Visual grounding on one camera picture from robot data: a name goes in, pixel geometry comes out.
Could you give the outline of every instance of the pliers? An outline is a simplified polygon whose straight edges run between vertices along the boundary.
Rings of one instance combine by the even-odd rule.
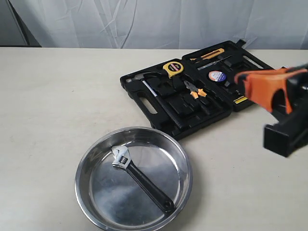
[[[207,94],[203,91],[203,89],[197,88],[194,84],[184,81],[184,84],[187,89],[191,91],[191,96],[195,99],[195,101],[200,105],[202,111],[207,114],[211,115],[211,112],[208,110],[208,108],[200,101],[199,96],[205,97]]]

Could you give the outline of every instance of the screwdriver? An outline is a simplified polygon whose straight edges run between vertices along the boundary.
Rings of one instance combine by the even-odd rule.
[[[209,67],[209,66],[211,66],[211,65],[215,65],[215,64],[217,64],[217,63],[219,63],[219,62],[221,62],[221,61],[223,61],[223,60],[225,60],[225,59],[228,59],[228,58],[230,58],[232,55],[229,55],[228,57],[226,57],[226,58],[223,58],[223,59],[221,59],[221,60],[218,60],[218,61],[215,61],[215,62],[211,62],[211,63],[209,63],[209,64],[207,64],[207,65],[204,65],[204,66],[201,66],[201,67],[199,67],[199,68],[197,68],[198,69],[198,71],[200,71],[200,70],[202,70],[202,69],[204,69],[204,68],[207,68],[207,67]]]

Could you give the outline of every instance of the white table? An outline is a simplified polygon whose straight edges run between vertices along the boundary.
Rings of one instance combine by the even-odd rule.
[[[75,198],[79,161],[110,131],[150,126],[119,78],[189,52],[1,48],[0,230],[99,230]],[[251,53],[275,68],[308,61],[308,51]],[[307,230],[308,148],[288,159],[263,149],[274,121],[252,106],[181,140],[193,190],[163,230]]]

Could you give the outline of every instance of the tape measure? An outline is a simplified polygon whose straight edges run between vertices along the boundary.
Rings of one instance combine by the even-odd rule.
[[[163,69],[167,71],[168,77],[172,78],[173,76],[181,73],[184,70],[184,67],[181,63],[172,61],[163,65]]]

